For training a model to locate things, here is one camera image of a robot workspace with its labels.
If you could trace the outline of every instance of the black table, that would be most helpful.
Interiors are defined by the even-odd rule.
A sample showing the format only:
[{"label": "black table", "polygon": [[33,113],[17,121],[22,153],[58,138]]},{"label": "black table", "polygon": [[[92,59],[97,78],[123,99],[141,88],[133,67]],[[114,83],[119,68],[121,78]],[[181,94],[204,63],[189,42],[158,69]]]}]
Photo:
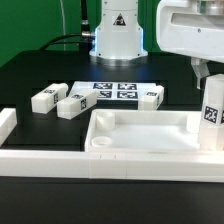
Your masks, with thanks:
[{"label": "black table", "polygon": [[[211,74],[224,65],[210,63]],[[91,111],[137,109],[136,102],[101,101],[71,121],[31,111],[30,98],[52,83],[155,82],[165,87],[161,110],[200,110],[190,59],[153,54],[145,65],[105,67],[76,52],[22,52],[0,69],[0,110],[17,110],[4,149],[83,151]],[[0,223],[224,223],[224,185],[134,180],[0,178]]]}]

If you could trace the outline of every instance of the black cable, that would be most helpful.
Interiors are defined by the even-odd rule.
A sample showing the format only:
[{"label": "black cable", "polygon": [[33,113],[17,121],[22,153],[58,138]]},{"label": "black cable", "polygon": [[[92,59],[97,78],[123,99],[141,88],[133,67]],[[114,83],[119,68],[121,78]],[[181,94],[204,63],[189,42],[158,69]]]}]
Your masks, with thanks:
[{"label": "black cable", "polygon": [[86,0],[81,0],[82,20],[88,20]]},{"label": "black cable", "polygon": [[90,42],[86,42],[86,41],[68,41],[68,42],[55,42],[55,43],[51,43],[49,46],[51,45],[56,45],[56,44],[89,44]]},{"label": "black cable", "polygon": [[81,15],[82,15],[81,31],[90,31],[86,0],[81,0],[80,3],[81,3]]},{"label": "black cable", "polygon": [[81,36],[82,36],[81,34],[72,33],[72,34],[67,34],[67,35],[63,35],[63,36],[60,36],[60,37],[56,37],[56,38],[52,39],[51,41],[49,41],[48,43],[46,43],[44,46],[42,46],[39,50],[40,51],[46,50],[50,45],[52,45],[56,41],[64,40],[64,39],[68,39],[68,38],[72,38],[72,37],[81,37]]}]

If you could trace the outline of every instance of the white plastic tray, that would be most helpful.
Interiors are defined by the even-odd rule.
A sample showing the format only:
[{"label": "white plastic tray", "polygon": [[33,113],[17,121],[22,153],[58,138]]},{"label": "white plastic tray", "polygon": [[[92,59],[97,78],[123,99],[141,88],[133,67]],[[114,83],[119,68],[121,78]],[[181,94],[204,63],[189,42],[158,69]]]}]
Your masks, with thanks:
[{"label": "white plastic tray", "polygon": [[[186,130],[190,113],[200,112],[95,110],[89,124],[85,150],[126,153],[198,152],[198,134]],[[99,130],[97,116],[109,114],[115,115],[114,127],[111,130]]]}]

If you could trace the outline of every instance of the green background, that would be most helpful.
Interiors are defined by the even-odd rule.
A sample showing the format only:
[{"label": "green background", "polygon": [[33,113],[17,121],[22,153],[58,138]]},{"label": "green background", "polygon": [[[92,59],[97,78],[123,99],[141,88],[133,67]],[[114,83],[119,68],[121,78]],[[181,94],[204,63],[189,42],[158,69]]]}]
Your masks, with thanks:
[{"label": "green background", "polygon": [[[155,34],[158,2],[159,0],[139,0],[138,20],[139,24],[145,27],[145,49],[149,52],[160,51]],[[66,33],[79,33],[80,0],[63,0],[63,3]],[[87,0],[87,4],[89,23],[93,31],[101,20],[101,0]],[[0,66],[2,66],[19,52],[37,50],[49,40],[63,35],[60,0],[1,0],[0,29]],[[61,46],[49,49],[64,48]],[[66,50],[77,50],[77,46],[66,47]]]}]

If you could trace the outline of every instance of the white foam block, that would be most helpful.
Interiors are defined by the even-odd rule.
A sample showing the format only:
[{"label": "white foam block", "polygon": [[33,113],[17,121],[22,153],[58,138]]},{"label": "white foam block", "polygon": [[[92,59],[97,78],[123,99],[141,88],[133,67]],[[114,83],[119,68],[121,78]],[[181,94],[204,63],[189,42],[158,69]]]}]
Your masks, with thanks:
[{"label": "white foam block", "polygon": [[207,78],[198,142],[204,149],[224,149],[224,75]]},{"label": "white foam block", "polygon": [[68,85],[65,83],[52,84],[31,98],[32,111],[47,114],[57,102],[66,97]]},{"label": "white foam block", "polygon": [[146,92],[138,101],[138,110],[157,110],[163,101],[164,87],[155,86]]},{"label": "white foam block", "polygon": [[57,103],[58,117],[71,120],[97,103],[98,90],[85,89]]},{"label": "white foam block", "polygon": [[0,113],[0,146],[17,124],[16,110],[5,108]]}]

